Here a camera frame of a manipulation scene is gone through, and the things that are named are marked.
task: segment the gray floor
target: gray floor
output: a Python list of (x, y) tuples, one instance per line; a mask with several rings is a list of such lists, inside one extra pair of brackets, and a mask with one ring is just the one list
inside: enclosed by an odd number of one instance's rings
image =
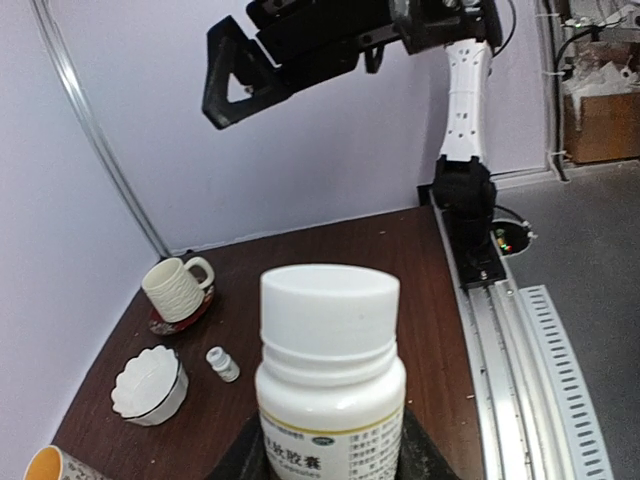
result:
[(539, 238), (510, 260), (545, 284), (578, 356), (616, 480), (640, 479), (640, 164), (505, 190)]

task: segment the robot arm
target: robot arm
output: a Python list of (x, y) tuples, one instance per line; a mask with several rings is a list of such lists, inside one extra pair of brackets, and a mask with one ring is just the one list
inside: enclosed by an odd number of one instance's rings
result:
[[(232, 17), (207, 36), (203, 111), (218, 129), (354, 70), (361, 54), (376, 73), (391, 42), (409, 54), (466, 39), (492, 51), (502, 42), (493, 0), (255, 0), (247, 15), (260, 45)], [(231, 75), (250, 98), (228, 100)]]
[[(254, 0), (247, 14), (259, 43), (231, 17), (207, 35), (203, 112), (218, 129), (353, 71), (361, 55), (376, 73), (388, 43), (402, 41), (410, 55), (446, 45), (449, 119), (433, 194), (463, 285), (503, 278), (490, 237), (496, 190), (483, 164), (483, 97), (502, 44), (494, 0)], [(249, 98), (229, 101), (232, 75)]]

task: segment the white ceramic bowl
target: white ceramic bowl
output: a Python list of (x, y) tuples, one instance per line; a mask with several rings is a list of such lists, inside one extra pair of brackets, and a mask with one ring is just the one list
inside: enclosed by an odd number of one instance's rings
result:
[(176, 353), (162, 345), (127, 362), (111, 391), (113, 410), (127, 422), (149, 427), (171, 418), (187, 396), (189, 380)]

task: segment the saucer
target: saucer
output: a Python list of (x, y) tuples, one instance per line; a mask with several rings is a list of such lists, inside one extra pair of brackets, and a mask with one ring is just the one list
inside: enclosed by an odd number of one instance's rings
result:
[(181, 320), (177, 323), (168, 323), (165, 322), (158, 311), (154, 308), (151, 310), (151, 315), (149, 316), (149, 330), (155, 333), (160, 337), (166, 337), (169, 335), (175, 335), (176, 333), (182, 332), (186, 330), (191, 325), (196, 323), (207, 311), (207, 309), (211, 306), (213, 302), (213, 293), (214, 293), (213, 285), (210, 286), (204, 293), (204, 300), (202, 304), (193, 312), (190, 316)]

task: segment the wooden table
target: wooden table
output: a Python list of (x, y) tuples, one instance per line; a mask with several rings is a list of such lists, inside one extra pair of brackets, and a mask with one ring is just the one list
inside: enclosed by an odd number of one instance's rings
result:
[[(216, 299), (189, 330), (159, 338), (147, 329), (142, 293), (111, 334), (73, 401), (54, 443), (114, 480), (201, 479), (256, 411), (260, 362), (259, 277), (267, 269), (330, 262), (363, 265), (401, 280), (398, 343), (407, 368), (407, 403), (456, 473), (483, 477), (473, 387), (444, 250), (430, 208), (342, 222), (201, 254), (216, 269)], [(177, 415), (142, 428), (111, 410), (109, 393), (126, 361), (165, 344), (183, 361), (190, 385)], [(242, 375), (224, 384), (205, 353), (221, 345)]]

